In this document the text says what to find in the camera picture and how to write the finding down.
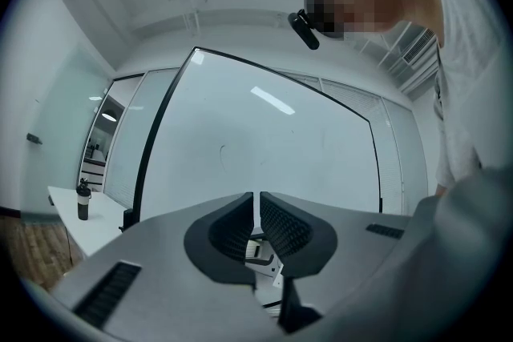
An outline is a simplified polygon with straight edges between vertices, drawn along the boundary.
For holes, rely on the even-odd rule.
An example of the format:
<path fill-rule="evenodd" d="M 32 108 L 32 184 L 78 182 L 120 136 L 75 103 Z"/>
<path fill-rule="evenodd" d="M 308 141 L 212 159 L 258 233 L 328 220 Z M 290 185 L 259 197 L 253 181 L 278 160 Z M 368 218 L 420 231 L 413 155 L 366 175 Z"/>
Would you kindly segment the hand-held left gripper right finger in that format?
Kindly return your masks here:
<path fill-rule="evenodd" d="M 286 278 L 315 276 L 337 249 L 337 233 L 329 223 L 266 191 L 260 193 L 260 217 Z"/>

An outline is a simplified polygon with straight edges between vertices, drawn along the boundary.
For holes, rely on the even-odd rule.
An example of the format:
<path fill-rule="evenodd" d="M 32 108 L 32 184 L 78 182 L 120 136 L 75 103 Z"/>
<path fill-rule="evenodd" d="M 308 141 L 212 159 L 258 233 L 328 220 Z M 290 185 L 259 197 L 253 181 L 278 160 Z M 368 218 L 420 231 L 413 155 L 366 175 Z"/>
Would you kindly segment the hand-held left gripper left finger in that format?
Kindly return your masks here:
<path fill-rule="evenodd" d="M 184 249 L 210 280 L 254 286 L 255 272 L 245 266 L 253 228 L 253 193 L 247 192 L 197 219 L 185 233 Z"/>

